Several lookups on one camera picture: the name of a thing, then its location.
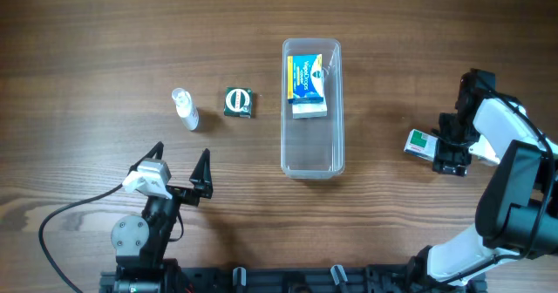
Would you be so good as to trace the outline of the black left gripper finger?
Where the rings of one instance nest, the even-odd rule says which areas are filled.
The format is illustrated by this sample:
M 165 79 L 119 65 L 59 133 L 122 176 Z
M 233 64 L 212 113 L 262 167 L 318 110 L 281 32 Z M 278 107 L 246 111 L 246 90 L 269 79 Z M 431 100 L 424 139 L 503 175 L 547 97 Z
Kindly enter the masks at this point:
M 204 149 L 189 181 L 193 184 L 193 190 L 201 198 L 211 199 L 213 196 L 213 181 L 210 170 L 210 150 Z
M 164 144 L 162 141 L 157 142 L 143 157 L 137 160 L 133 165 L 131 165 L 128 169 L 128 173 L 132 171 L 136 171 L 140 163 L 145 159 L 156 159 L 160 160 L 163 156 L 164 152 Z

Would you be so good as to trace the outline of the white green Panadol box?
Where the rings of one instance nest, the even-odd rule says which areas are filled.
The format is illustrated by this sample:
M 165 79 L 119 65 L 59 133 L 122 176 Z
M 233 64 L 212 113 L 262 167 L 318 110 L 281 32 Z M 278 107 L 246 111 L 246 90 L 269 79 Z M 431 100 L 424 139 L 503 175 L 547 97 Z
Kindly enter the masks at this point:
M 438 138 L 428 133 L 412 129 L 405 143 L 404 151 L 424 160 L 433 161 Z

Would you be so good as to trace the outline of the white medicine box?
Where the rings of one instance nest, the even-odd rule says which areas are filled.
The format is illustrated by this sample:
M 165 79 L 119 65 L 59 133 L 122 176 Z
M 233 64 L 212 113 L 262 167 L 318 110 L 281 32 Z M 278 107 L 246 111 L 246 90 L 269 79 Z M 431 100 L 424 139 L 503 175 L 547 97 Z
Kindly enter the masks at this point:
M 293 104 L 292 113 L 294 119 L 320 118 L 327 115 L 327 104 L 320 103 Z

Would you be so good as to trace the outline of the blue VapoDrops lozenge box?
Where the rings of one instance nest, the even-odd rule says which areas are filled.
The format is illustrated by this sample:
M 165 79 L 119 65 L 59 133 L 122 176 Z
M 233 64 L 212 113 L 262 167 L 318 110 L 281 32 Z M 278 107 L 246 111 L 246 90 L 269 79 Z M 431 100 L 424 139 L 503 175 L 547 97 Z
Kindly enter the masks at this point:
M 287 56 L 287 99 L 290 104 L 324 101 L 323 55 Z

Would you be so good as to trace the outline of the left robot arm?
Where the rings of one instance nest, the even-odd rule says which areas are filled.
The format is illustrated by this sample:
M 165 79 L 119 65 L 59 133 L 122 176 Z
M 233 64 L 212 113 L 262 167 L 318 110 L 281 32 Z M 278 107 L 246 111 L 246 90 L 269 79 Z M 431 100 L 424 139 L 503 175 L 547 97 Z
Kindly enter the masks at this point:
M 140 215 L 128 215 L 112 228 L 111 242 L 116 251 L 116 271 L 101 276 L 101 292 L 194 292 L 178 261 L 165 258 L 176 223 L 182 224 L 180 207 L 196 207 L 200 199 L 213 195 L 210 151 L 202 151 L 189 181 L 191 187 L 169 183 L 171 173 L 162 159 L 163 143 L 130 167 L 121 186 L 128 193 L 147 197 Z

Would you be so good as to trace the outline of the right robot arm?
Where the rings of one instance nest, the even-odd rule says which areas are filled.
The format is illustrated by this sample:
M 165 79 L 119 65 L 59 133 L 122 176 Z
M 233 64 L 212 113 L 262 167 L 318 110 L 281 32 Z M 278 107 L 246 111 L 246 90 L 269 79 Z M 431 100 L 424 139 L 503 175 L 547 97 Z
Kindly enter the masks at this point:
M 408 290 L 469 290 L 497 266 L 557 253 L 557 145 L 516 97 L 497 91 L 492 72 L 465 73 L 454 108 L 430 133 L 411 130 L 405 152 L 429 160 L 438 174 L 464 177 L 474 156 L 495 171 L 473 224 L 407 263 Z

